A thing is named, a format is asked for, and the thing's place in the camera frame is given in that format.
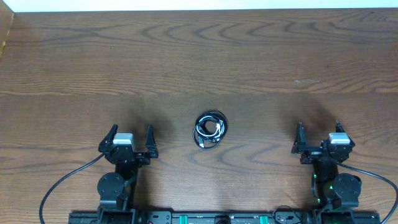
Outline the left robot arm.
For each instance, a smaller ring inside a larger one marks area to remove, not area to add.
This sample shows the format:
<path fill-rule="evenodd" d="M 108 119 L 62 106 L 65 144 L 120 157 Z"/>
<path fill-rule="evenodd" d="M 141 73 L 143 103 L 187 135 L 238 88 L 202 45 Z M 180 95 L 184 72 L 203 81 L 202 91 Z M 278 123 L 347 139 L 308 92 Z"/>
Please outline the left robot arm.
<path fill-rule="evenodd" d="M 139 169 L 148 166 L 151 159 L 159 156 L 153 127 L 148 126 L 146 152 L 136 152 L 134 135 L 119 133 L 113 125 L 100 142 L 98 150 L 115 166 L 100 178 L 97 191 L 100 196 L 98 223 L 146 223 L 144 212 L 132 207 Z"/>

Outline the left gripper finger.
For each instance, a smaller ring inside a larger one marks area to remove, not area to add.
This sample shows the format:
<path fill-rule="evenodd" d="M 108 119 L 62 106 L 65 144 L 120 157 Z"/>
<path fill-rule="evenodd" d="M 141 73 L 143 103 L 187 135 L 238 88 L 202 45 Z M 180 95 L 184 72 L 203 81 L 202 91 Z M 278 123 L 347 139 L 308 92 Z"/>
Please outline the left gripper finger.
<path fill-rule="evenodd" d="M 100 148 L 107 148 L 108 146 L 112 145 L 114 136 L 116 135 L 118 130 L 118 125 L 114 124 L 110 129 L 109 133 L 103 138 L 100 142 Z"/>
<path fill-rule="evenodd" d="M 149 154 L 156 154 L 156 142 L 154 139 L 153 126 L 150 124 L 147 130 L 146 148 Z"/>

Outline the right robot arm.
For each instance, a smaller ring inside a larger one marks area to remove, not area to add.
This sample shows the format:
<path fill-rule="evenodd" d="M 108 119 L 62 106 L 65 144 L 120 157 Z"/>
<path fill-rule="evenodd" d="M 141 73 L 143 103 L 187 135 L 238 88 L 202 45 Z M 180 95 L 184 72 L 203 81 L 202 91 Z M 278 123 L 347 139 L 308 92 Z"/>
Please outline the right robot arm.
<path fill-rule="evenodd" d="M 340 123 L 319 146 L 309 146 L 303 124 L 296 125 L 291 153 L 301 155 L 301 164 L 313 166 L 312 194 L 318 199 L 318 207 L 304 213 L 302 223 L 354 223 L 353 209 L 359 206 L 362 181 L 338 171 L 354 147 Z"/>

